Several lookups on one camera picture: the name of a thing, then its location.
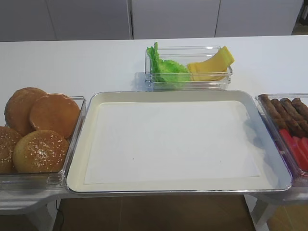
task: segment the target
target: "yellow cheese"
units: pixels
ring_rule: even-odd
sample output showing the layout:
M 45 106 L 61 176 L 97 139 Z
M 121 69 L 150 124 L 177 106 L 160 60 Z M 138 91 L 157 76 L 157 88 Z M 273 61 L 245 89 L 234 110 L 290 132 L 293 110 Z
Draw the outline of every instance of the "yellow cheese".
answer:
M 232 54 L 228 48 L 224 46 L 213 57 L 203 62 L 195 62 L 187 65 L 191 73 L 213 73 L 225 72 L 227 68 L 234 62 Z M 211 76 L 210 74 L 191 74 L 191 81 L 209 81 L 220 80 L 224 76 Z

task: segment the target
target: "baking tray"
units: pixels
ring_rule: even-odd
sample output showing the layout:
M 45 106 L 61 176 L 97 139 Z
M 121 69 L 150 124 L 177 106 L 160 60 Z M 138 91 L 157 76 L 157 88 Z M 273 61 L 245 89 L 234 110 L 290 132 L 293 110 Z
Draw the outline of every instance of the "baking tray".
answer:
M 67 176 L 75 193 L 276 192 L 292 177 L 242 91 L 91 99 Z
M 189 46 L 189 47 L 158 47 L 159 58 L 174 60 L 184 66 L 193 62 L 202 62 L 210 59 L 220 49 L 220 46 Z M 145 83 L 148 91 L 170 90 L 226 90 L 231 83 L 233 70 L 231 66 L 225 72 L 193 73 L 195 77 L 211 77 L 211 81 L 173 81 L 160 82 L 161 78 L 190 78 L 192 73 L 160 73 L 152 72 L 152 60 L 145 52 Z
M 267 94 L 267 96 L 269 97 L 270 100 L 272 99 L 280 100 L 281 98 L 289 98 L 292 101 L 294 98 L 300 98 L 304 104 L 308 105 L 308 94 L 307 93 Z M 278 128 L 275 126 L 270 115 L 265 110 L 262 102 L 259 100 L 258 97 L 256 97 L 256 101 L 257 101 L 259 112 L 265 124 L 267 125 L 268 130 L 270 131 L 270 134 L 272 135 L 274 141 L 276 142 L 280 154 L 286 161 L 287 166 L 289 167 L 291 171 L 291 174 L 293 176 L 293 186 L 294 187 L 307 187 L 308 186 L 308 172 L 305 172 L 300 169 L 300 167 L 298 166 L 297 162 L 295 161 L 293 157 L 293 154 L 290 152 L 286 143 L 281 137 Z
M 67 150 L 66 158 L 62 169 L 59 172 L 42 172 L 42 173 L 15 173 L 15 174 L 0 174 L 0 189 L 45 189 L 59 188 L 65 186 L 65 178 L 67 176 L 77 139 L 81 131 L 81 126 L 86 116 L 86 99 L 83 96 L 72 96 L 80 108 L 80 114 L 70 138 L 70 144 Z

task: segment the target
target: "white countertop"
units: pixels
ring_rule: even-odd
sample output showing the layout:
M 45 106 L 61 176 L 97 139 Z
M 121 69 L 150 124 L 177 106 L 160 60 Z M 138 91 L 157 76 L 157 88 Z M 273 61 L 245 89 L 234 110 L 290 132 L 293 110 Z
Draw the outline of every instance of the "white countertop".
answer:
M 0 109 L 17 89 L 38 87 L 69 96 L 145 90 L 145 49 L 226 45 L 235 63 L 229 90 L 308 92 L 308 36 L 0 43 Z M 3 113 L 0 124 L 4 125 Z

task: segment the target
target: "white cabinet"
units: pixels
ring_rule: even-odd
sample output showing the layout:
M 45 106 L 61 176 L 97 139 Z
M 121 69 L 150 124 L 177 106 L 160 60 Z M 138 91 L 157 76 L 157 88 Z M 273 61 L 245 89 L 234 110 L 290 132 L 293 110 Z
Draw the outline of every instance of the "white cabinet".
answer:
M 303 0 L 221 0 L 216 37 L 290 35 Z
M 130 39 L 127 0 L 47 0 L 58 40 Z
M 55 40 L 45 0 L 0 0 L 0 41 Z
M 132 0 L 135 39 L 214 37 L 219 0 Z

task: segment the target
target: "hamburger bun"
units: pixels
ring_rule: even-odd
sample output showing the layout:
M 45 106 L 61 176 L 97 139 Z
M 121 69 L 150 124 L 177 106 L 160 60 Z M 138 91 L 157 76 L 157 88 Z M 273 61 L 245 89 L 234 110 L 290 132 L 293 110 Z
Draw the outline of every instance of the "hamburger bun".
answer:
M 12 154 L 21 135 L 7 127 L 0 127 L 0 173 L 13 173 Z
M 32 106 L 29 120 L 35 130 L 53 130 L 66 139 L 75 128 L 79 117 L 78 105 L 62 94 L 48 94 Z
M 15 146 L 13 163 L 20 173 L 58 172 L 61 170 L 68 142 L 51 130 L 40 130 L 24 136 Z
M 34 102 L 47 93 L 38 88 L 22 88 L 17 90 L 8 100 L 4 110 L 5 121 L 10 128 L 22 136 L 32 132 L 29 112 Z

